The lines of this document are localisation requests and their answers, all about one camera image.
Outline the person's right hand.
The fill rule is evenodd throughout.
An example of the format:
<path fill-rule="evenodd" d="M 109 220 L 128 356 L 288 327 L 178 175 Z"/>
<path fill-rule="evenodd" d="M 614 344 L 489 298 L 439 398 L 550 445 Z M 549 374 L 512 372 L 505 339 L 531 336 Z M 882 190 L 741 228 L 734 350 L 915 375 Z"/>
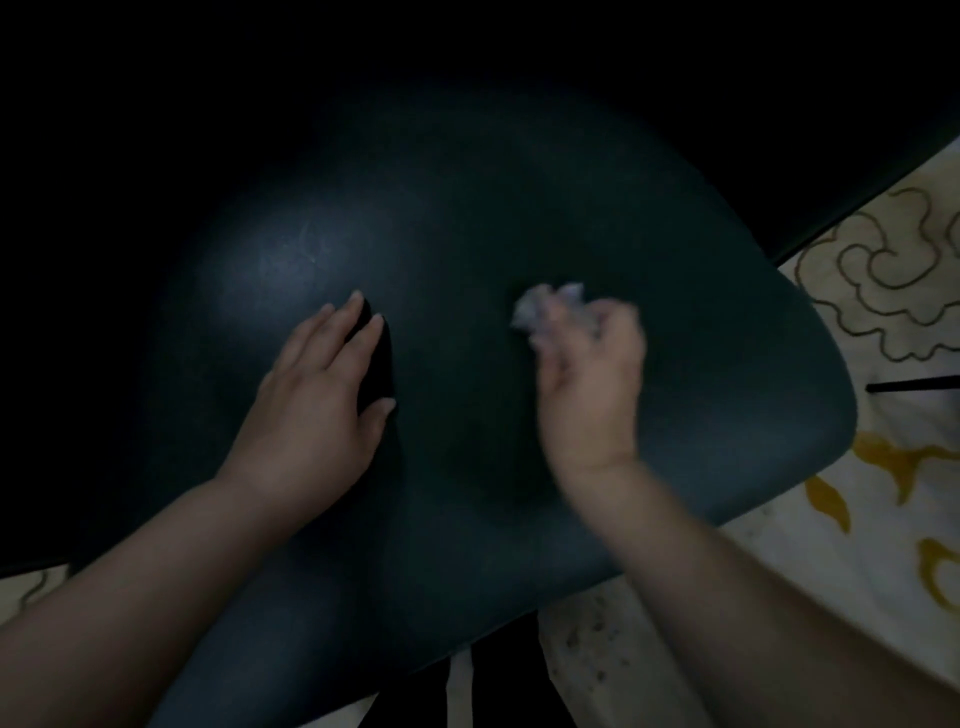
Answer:
<path fill-rule="evenodd" d="M 569 495 L 635 467 L 644 361 L 597 350 L 569 362 L 534 355 L 538 437 L 560 490 Z"/>

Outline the person's left hand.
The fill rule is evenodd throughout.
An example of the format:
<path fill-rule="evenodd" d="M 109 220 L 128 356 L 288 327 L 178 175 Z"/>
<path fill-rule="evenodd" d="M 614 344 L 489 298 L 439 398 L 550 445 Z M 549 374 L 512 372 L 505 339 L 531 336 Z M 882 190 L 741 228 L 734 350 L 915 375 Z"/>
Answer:
<path fill-rule="evenodd" d="M 359 410 L 358 402 L 386 322 L 373 314 L 360 325 L 362 311 L 333 363 L 312 371 L 311 334 L 339 308 L 327 303 L 296 326 L 215 476 L 288 535 L 336 504 L 374 460 L 358 441 L 358 418 L 371 403 Z"/>

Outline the white tissue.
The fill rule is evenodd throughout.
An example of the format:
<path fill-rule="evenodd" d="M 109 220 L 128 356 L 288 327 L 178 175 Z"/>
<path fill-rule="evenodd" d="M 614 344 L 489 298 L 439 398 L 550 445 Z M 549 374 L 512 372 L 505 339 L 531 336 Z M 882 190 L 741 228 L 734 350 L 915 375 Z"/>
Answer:
<path fill-rule="evenodd" d="M 558 288 L 547 284 L 535 285 L 527 289 L 514 303 L 510 328 L 526 336 L 539 335 L 546 326 L 546 304 L 550 296 L 563 301 L 570 314 L 580 326 L 598 337 L 601 324 L 584 299 L 585 286 L 582 282 L 567 282 Z"/>

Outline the person's right forearm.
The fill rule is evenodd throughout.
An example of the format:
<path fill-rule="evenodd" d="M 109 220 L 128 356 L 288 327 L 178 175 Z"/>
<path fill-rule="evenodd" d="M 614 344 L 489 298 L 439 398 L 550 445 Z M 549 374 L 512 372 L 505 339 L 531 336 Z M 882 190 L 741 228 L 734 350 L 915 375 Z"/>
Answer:
<path fill-rule="evenodd" d="M 690 514 L 642 463 L 557 478 L 726 728 L 960 728 L 960 692 Z"/>

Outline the person's left forearm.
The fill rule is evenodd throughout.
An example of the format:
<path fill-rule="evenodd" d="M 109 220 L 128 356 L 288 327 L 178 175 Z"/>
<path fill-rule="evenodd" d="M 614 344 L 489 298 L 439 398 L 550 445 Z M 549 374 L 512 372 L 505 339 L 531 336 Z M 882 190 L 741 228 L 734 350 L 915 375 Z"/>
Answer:
<path fill-rule="evenodd" d="M 236 591 L 307 521 L 244 482 L 187 491 L 0 626 L 0 728 L 143 728 Z"/>

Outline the dark green chair seat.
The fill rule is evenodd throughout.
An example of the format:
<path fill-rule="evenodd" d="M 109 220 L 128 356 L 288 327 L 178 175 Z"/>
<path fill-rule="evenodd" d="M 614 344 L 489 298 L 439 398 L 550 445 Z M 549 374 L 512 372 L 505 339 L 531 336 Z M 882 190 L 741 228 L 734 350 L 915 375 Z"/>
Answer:
<path fill-rule="evenodd" d="M 359 289 L 387 323 L 361 406 L 394 397 L 365 477 L 201 639 L 150 728 L 287 728 L 594 586 L 612 558 L 536 432 L 515 300 L 584 284 L 635 303 L 650 351 L 639 449 L 723 524 L 832 464 L 857 402 L 808 298 L 678 151 L 559 94 L 338 104 L 287 167 L 151 240 L 149 202 L 89 274 L 97 406 L 119 414 L 85 565 L 223 462 L 294 325 Z"/>

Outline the black chair base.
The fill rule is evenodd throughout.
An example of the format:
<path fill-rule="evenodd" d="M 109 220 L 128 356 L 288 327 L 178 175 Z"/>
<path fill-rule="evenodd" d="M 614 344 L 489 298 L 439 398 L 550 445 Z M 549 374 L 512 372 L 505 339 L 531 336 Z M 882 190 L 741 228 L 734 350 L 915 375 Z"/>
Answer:
<path fill-rule="evenodd" d="M 577 728 L 550 678 L 539 614 L 527 613 L 470 647 L 472 728 Z M 382 689 L 357 728 L 449 728 L 450 658 Z"/>

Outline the black table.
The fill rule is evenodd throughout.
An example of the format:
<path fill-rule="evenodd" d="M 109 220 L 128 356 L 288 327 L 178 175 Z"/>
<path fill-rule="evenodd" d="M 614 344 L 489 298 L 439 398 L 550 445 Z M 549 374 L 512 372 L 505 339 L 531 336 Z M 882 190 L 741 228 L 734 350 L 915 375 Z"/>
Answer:
<path fill-rule="evenodd" d="M 574 91 L 649 122 L 775 260 L 960 136 L 960 0 L 0 0 L 0 579 L 64 564 L 186 237 L 379 90 Z"/>

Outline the thin black rod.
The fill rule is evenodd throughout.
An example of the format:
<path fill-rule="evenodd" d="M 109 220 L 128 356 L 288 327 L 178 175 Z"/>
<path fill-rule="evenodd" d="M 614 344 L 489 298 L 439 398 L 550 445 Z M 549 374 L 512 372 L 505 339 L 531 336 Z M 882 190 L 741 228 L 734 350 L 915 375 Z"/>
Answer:
<path fill-rule="evenodd" d="M 940 375 L 907 380 L 873 382 L 865 387 L 868 394 L 939 392 L 960 389 L 960 374 Z"/>

